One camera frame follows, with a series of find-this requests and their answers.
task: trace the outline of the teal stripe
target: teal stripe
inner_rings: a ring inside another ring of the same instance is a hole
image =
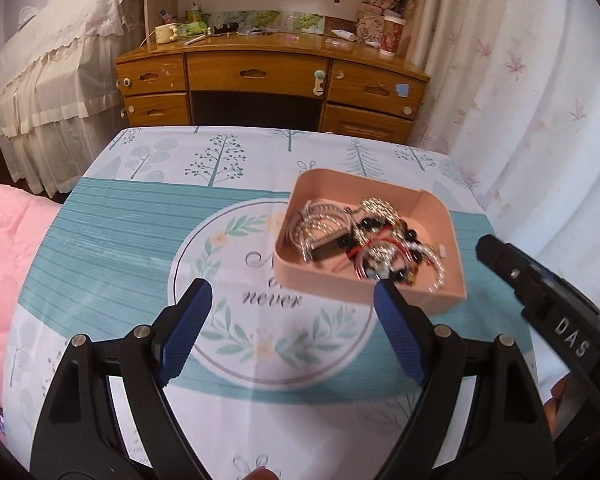
[[[171,263],[185,238],[209,216],[258,198],[288,200],[289,193],[84,178],[58,213],[36,255],[20,304],[70,338],[125,335],[151,323],[167,304]],[[513,336],[532,349],[521,307],[510,288],[480,264],[475,245],[493,230],[485,215],[451,213],[469,299],[432,321],[460,335],[493,340]],[[366,400],[412,392],[377,325],[356,359],[336,376],[289,392],[249,390],[189,358],[179,386],[257,402],[323,403]]]

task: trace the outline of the desk drawer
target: desk drawer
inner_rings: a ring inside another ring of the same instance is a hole
[[[187,54],[189,90],[192,91],[263,92],[319,99],[320,96],[314,95],[316,70],[326,74],[327,60],[259,52]]]
[[[184,61],[180,54],[156,56],[121,63],[118,69],[120,92],[123,96],[184,92]]]
[[[407,97],[400,97],[396,85],[407,84]],[[425,84],[407,76],[368,66],[334,61],[331,69],[330,102],[358,106],[414,119]]]
[[[320,130],[330,134],[404,144],[412,126],[412,121],[390,115],[327,105]]]
[[[189,107],[186,92],[125,97],[131,126],[186,126]]]

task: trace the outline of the wooden desk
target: wooden desk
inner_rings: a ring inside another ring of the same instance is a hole
[[[400,144],[429,81],[364,44],[283,32],[152,44],[116,67],[132,126],[285,127]]]

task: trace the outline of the blue gripper pad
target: blue gripper pad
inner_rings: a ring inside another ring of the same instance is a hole
[[[173,318],[167,323],[170,325],[170,333],[159,351],[160,386],[165,387],[171,379],[180,375],[211,310],[212,300],[209,282],[194,280],[180,301],[175,306],[168,307],[174,311],[170,313]]]
[[[390,280],[376,283],[374,308],[402,371],[424,386],[433,352],[432,323],[423,311],[404,301]]]

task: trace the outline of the pink box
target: pink box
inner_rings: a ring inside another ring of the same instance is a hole
[[[365,198],[376,197],[390,203],[418,232],[418,239],[442,245],[445,257],[445,286],[437,293],[428,291],[436,279],[433,266],[421,265],[413,286],[397,284],[404,299],[419,306],[426,314],[441,314],[466,298],[462,263],[449,211],[428,191],[408,189],[333,170],[309,170],[296,181],[282,229],[274,249],[274,275],[285,288],[300,290],[334,300],[373,304],[376,282],[359,280],[350,261],[339,254],[322,262],[304,263],[298,249],[286,239],[286,230],[294,214],[308,200],[357,207]]]

